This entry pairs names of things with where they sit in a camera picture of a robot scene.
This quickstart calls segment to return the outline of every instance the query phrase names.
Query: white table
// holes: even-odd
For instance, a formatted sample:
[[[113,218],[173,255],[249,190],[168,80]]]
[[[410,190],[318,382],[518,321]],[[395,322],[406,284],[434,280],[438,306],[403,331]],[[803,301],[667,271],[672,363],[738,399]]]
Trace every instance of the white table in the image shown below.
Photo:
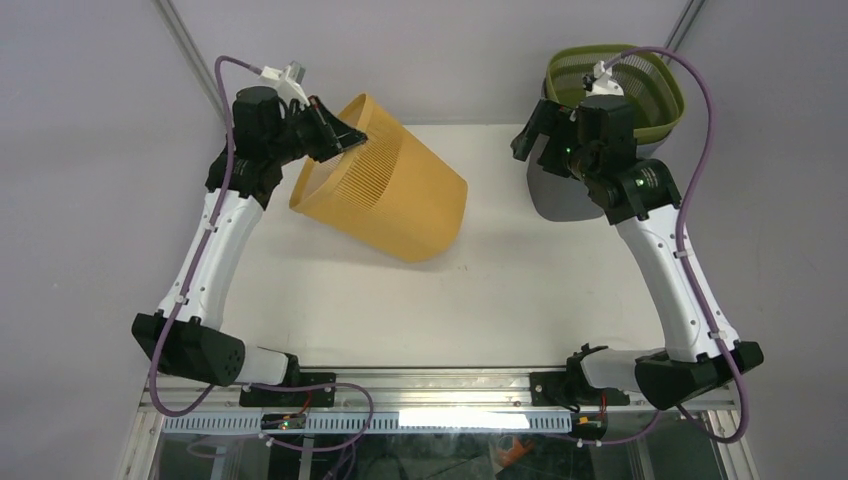
[[[309,366],[553,366],[580,345],[662,347],[635,260],[605,218],[553,223],[530,201],[519,125],[410,131],[469,184],[456,243],[408,265],[288,208],[300,163],[247,243],[223,331]]]

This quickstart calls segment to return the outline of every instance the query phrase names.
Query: cable clip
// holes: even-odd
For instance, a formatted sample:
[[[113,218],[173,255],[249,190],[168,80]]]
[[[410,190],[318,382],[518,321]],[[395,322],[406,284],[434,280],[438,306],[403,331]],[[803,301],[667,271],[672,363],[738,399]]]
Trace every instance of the cable clip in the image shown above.
[[[695,251],[691,248],[687,248],[686,250],[680,250],[679,252],[674,252],[674,258],[691,257],[692,255],[695,255]]]

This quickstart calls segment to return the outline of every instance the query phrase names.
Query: glass panel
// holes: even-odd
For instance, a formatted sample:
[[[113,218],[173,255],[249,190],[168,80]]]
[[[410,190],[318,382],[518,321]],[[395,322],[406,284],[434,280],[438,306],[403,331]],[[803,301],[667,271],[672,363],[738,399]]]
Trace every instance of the glass panel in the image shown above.
[[[604,438],[638,432],[652,413],[609,412]],[[596,416],[586,417],[590,422]],[[580,416],[573,421],[579,423]],[[304,436],[285,432],[280,440],[299,446],[338,445],[349,436]],[[165,434],[152,479],[722,479],[711,441],[679,415],[666,412],[655,430],[625,445],[577,448],[545,434],[368,434],[341,452],[306,453],[267,447],[249,436]]]

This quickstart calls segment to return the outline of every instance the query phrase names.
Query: robotic arm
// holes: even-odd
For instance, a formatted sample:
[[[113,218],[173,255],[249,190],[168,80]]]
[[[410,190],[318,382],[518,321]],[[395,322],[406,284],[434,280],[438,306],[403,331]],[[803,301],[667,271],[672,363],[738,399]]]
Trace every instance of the robotic arm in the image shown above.
[[[304,70],[292,63],[284,70],[266,67],[260,79],[269,86],[241,90],[233,102],[235,157],[229,186],[216,225],[212,210],[224,182],[226,148],[212,163],[206,179],[203,213],[177,280],[153,315],[139,313],[132,326],[148,357],[175,303],[181,303],[165,340],[159,371],[212,385],[236,382],[279,385],[295,383],[297,357],[257,346],[220,332],[224,300],[236,265],[271,194],[283,178],[282,167],[309,155],[324,162],[366,141],[364,133],[333,116],[318,97],[300,87]],[[286,112],[281,115],[280,107]],[[196,265],[194,254],[211,231]],[[188,286],[181,285],[196,269]]]
[[[637,158],[634,114],[623,90],[602,63],[584,85],[587,97],[576,109],[539,101],[512,142],[513,157],[526,160],[538,136],[549,137],[539,164],[548,173],[586,185],[589,198],[627,243],[657,307],[665,348],[615,351],[586,345],[567,361],[571,378],[564,398],[587,403],[599,389],[617,388],[641,392],[654,407],[665,410],[732,379],[684,272],[684,256],[739,370],[745,373],[761,364],[763,355],[756,342],[739,339],[721,312],[685,230],[685,249],[677,251],[680,193],[665,164]]]

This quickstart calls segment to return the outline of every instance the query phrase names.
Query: white connector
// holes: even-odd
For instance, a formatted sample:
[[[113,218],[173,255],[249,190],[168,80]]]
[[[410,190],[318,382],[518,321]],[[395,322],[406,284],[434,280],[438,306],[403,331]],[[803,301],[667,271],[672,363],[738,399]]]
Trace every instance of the white connector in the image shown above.
[[[277,91],[277,95],[288,103],[292,99],[297,99],[301,105],[308,105],[309,98],[300,86],[303,80],[303,75],[306,70],[297,62],[292,62],[286,65],[283,70],[276,68],[265,67],[262,73],[259,74],[259,79],[265,85]]]
[[[595,81],[592,82],[592,90],[586,92],[587,97],[592,95],[624,96],[624,89],[612,79],[612,67],[607,68],[603,60],[595,64],[592,75],[595,77]]]

